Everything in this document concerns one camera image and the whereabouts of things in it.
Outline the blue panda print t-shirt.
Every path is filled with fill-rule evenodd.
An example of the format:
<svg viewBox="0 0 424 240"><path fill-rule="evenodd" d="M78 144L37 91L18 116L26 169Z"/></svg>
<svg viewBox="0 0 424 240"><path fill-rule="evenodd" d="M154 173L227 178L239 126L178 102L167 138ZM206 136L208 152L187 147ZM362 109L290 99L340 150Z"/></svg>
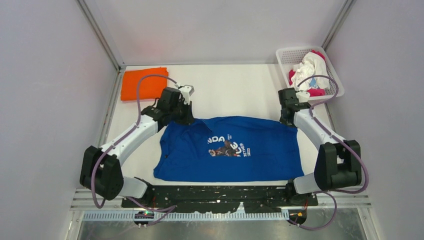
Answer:
<svg viewBox="0 0 424 240"><path fill-rule="evenodd" d="M171 122L153 175L173 182L238 183L302 177L296 128L246 116Z"/></svg>

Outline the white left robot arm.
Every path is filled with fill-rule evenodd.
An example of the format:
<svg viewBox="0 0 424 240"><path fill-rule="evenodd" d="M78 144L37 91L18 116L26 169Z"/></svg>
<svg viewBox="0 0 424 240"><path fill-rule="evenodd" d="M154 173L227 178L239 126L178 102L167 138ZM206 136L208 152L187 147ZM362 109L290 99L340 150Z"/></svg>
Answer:
<svg viewBox="0 0 424 240"><path fill-rule="evenodd" d="M80 184L105 200L132 197L141 207L148 207L154 199L148 183L124 176L122 166L144 141L169 123L194 122L190 100L194 91L191 85L164 88L156 105L142 109L125 132L101 147L89 146L83 155Z"/></svg>

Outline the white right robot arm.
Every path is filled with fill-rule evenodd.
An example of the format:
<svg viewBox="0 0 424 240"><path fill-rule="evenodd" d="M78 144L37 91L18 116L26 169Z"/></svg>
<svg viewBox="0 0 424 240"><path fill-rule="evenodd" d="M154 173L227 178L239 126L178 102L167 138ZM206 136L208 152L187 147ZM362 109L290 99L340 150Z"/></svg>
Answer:
<svg viewBox="0 0 424 240"><path fill-rule="evenodd" d="M362 166L357 159L361 147L355 140L345 140L314 116L308 102L301 102L294 88L278 91L281 105L280 122L301 130L316 147L314 171L290 179L285 185L285 198L299 205L306 196L318 191L333 191L362 183Z"/></svg>

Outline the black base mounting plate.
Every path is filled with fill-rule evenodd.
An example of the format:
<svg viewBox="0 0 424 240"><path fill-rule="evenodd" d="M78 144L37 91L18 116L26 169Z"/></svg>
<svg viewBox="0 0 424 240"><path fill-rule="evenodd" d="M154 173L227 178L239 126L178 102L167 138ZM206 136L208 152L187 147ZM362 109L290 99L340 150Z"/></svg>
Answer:
<svg viewBox="0 0 424 240"><path fill-rule="evenodd" d="M175 206L176 213L234 213L240 206L246 213L276 213L280 207L315 207L318 200L310 193L298 194L284 186L149 186L142 198L124 199L123 208L165 209Z"/></svg>

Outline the aluminium frame rail left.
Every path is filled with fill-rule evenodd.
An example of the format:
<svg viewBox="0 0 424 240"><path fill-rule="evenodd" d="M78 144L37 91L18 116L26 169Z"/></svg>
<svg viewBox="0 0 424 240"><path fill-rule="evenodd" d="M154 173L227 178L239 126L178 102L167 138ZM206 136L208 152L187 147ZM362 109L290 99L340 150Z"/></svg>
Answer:
<svg viewBox="0 0 424 240"><path fill-rule="evenodd" d="M98 137L95 146L102 145L108 136L111 117L115 110L117 91L122 80L123 69L126 67L113 36L107 26L105 14L102 13L96 0L77 0L88 25L92 29L96 40L106 55L108 63L112 66L112 72L108 74L105 82L107 86L106 97L102 106L102 115L99 122Z"/></svg>

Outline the aluminium frame rail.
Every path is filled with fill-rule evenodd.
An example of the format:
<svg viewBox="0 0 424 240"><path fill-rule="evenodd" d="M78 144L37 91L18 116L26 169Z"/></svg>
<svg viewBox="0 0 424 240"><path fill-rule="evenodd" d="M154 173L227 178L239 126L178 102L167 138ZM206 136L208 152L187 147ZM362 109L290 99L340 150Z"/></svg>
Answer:
<svg viewBox="0 0 424 240"><path fill-rule="evenodd" d="M102 115L99 122L98 137L95 146L102 145L108 136L111 117L115 110L117 91L122 80L123 69L126 67L113 36L107 26L105 14L102 13L96 0L77 0L88 25L92 29L96 40L106 55L108 63L112 66L112 72L108 74L105 82L107 86L106 97L102 106Z"/></svg>
<svg viewBox="0 0 424 240"><path fill-rule="evenodd" d="M351 12L352 8L354 7L357 0L345 0L341 9L339 10L330 30L328 31L321 47L327 51L331 43L333 42L334 38L342 28L346 18L348 17L349 13Z"/></svg>

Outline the aluminium frame rail right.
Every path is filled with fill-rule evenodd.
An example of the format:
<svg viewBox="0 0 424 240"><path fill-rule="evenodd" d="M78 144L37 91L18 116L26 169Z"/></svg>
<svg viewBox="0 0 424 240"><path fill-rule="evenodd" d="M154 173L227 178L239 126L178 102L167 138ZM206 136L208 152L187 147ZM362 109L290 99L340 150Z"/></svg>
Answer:
<svg viewBox="0 0 424 240"><path fill-rule="evenodd" d="M331 43L333 42L334 38L342 28L346 18L348 17L349 13L351 12L352 8L354 7L357 0L345 0L341 9L339 10L330 30L328 31L321 47L327 51Z"/></svg>

